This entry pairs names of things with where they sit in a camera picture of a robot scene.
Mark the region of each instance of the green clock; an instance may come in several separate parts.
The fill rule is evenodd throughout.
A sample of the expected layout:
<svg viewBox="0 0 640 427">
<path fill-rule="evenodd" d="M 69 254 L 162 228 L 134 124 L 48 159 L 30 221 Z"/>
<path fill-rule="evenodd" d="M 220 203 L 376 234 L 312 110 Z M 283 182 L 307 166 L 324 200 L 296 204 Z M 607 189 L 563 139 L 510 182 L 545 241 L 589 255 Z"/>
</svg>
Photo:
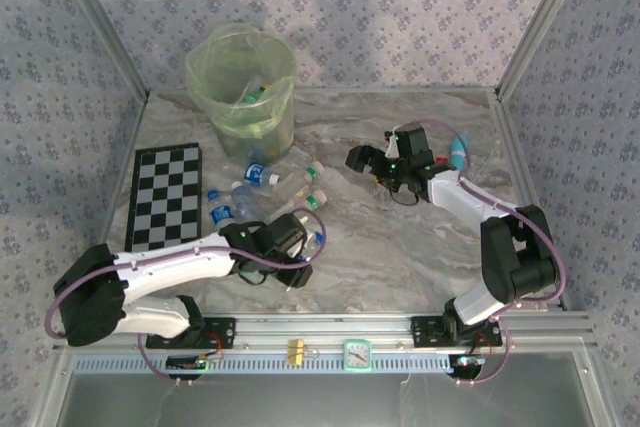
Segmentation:
<svg viewBox="0 0 640 427">
<path fill-rule="evenodd" d="M 370 372 L 372 368 L 371 342 L 366 340 L 345 340 L 344 370 L 349 372 Z"/>
</svg>

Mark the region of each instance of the wall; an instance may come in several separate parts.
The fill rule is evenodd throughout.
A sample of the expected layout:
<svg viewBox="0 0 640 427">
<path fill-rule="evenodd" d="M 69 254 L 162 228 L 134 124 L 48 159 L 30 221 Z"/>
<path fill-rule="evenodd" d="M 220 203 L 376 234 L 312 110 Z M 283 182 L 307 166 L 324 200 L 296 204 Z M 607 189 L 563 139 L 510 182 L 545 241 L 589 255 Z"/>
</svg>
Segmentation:
<svg viewBox="0 0 640 427">
<path fill-rule="evenodd" d="M 139 104 L 76 0 L 1 0 L 0 425 L 23 425 L 53 283 L 104 222 Z"/>
<path fill-rule="evenodd" d="M 508 101 L 540 202 L 640 425 L 640 0 L 567 0 Z"/>
<path fill-rule="evenodd" d="M 245 21 L 294 46 L 305 86 L 496 85 L 540 0 L 101 0 L 151 89 Z"/>
</svg>

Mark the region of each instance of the marble surface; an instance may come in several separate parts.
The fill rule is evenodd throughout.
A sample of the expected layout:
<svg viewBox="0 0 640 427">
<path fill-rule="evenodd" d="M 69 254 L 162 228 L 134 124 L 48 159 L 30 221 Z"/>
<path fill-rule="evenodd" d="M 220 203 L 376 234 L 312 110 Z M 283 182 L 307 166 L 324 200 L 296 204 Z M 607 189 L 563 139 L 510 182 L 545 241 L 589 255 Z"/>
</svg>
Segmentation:
<svg viewBox="0 0 640 427">
<path fill-rule="evenodd" d="M 228 189 L 243 165 L 229 160 L 207 116 L 185 96 L 173 102 L 152 95 L 136 148 L 197 141 L 203 154 L 203 189 Z M 312 159 L 325 166 L 317 184 L 328 196 L 319 212 L 328 238 L 324 254 L 303 289 L 269 279 L 259 287 L 237 276 L 177 286 L 159 295 L 193 296 L 203 312 L 429 312 L 480 279 L 479 238 L 448 212 L 426 202 L 394 203 L 367 174 L 349 170 L 349 149 L 361 143 L 384 148 L 384 130 L 421 117 L 434 117 L 466 133 L 471 142 L 471 180 L 505 200 L 515 195 L 502 146 L 482 96 L 421 93 L 296 93 L 295 138 L 276 173 L 302 169 Z M 451 136 L 427 134 L 435 155 L 448 155 Z M 127 166 L 108 243 L 124 245 L 133 159 Z M 261 199 L 269 207 L 267 199 Z M 212 231 L 203 209 L 202 232 Z"/>
</svg>

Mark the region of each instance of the transparent green bucket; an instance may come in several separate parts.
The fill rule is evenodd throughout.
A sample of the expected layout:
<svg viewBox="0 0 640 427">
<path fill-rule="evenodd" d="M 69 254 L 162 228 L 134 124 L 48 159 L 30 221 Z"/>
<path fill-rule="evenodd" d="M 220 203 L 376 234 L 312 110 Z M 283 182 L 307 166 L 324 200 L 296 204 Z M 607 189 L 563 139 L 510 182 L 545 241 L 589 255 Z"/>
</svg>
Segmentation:
<svg viewBox="0 0 640 427">
<path fill-rule="evenodd" d="M 296 69 L 282 39 L 247 24 L 227 24 L 187 54 L 187 88 L 228 156 L 268 164 L 293 142 Z M 269 87 L 256 103 L 237 103 L 258 75 Z"/>
</svg>

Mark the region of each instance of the chessboard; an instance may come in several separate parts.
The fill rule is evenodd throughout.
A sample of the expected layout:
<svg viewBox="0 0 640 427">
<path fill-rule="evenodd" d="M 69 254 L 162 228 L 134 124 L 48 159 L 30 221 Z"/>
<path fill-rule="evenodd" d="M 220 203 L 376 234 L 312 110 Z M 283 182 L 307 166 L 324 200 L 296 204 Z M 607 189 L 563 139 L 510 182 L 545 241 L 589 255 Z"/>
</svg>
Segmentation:
<svg viewBox="0 0 640 427">
<path fill-rule="evenodd" d="M 201 192 L 198 144 L 137 150 L 125 251 L 144 252 L 199 238 Z"/>
</svg>

